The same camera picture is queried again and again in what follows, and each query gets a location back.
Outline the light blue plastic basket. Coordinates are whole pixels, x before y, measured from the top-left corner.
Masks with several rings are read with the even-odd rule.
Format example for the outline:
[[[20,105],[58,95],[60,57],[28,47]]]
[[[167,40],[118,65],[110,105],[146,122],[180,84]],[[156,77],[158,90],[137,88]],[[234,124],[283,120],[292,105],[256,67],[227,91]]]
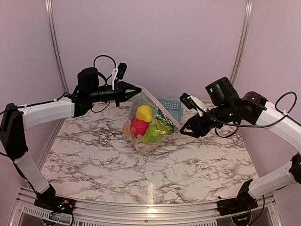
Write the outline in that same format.
[[[173,118],[178,122],[183,121],[183,105],[179,100],[158,98],[158,101],[166,108],[166,110],[173,116]]]

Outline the clear zip top bag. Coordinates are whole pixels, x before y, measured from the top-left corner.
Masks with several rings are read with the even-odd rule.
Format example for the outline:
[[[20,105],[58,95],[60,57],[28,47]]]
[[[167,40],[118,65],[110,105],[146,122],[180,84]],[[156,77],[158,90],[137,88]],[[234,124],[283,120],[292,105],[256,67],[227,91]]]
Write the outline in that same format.
[[[181,125],[145,87],[132,98],[123,133],[141,155],[179,134]]]

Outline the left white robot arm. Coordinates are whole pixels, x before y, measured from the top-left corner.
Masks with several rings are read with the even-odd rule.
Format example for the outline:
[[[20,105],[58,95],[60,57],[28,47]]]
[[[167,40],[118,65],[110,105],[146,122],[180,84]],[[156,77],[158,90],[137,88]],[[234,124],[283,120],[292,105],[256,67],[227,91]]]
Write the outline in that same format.
[[[54,210],[59,206],[55,189],[46,180],[28,153],[25,131],[41,124],[85,115],[94,103],[115,102],[116,106],[139,94],[141,88],[124,82],[125,70],[114,68],[111,85],[99,84],[103,75],[95,67],[83,69],[77,76],[78,84],[73,93],[64,93],[58,99],[29,105],[10,103],[1,112],[0,141],[4,156],[8,157],[20,176],[27,181],[37,198]]]

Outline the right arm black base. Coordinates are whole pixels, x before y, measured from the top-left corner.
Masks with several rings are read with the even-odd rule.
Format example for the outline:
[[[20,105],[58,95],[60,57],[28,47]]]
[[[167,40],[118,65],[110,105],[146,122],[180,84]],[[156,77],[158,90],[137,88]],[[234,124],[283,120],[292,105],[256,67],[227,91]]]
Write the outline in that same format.
[[[217,202],[217,210],[221,216],[249,211],[258,207],[256,199],[248,193],[252,181],[252,179],[246,181],[235,198],[219,200]]]

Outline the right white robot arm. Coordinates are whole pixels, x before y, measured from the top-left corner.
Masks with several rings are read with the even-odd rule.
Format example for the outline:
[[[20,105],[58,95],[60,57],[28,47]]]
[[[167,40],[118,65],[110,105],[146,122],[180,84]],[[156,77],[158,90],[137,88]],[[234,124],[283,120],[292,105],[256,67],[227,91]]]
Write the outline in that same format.
[[[212,109],[207,109],[194,95],[181,95],[180,101],[188,109],[196,110],[196,114],[180,129],[181,134],[200,138],[223,126],[264,129],[296,151],[285,165],[245,182],[233,200],[236,210],[243,211],[263,195],[301,182],[301,124],[291,118],[289,111],[280,110],[254,91],[240,97],[226,77],[212,82],[205,89],[214,105]]]

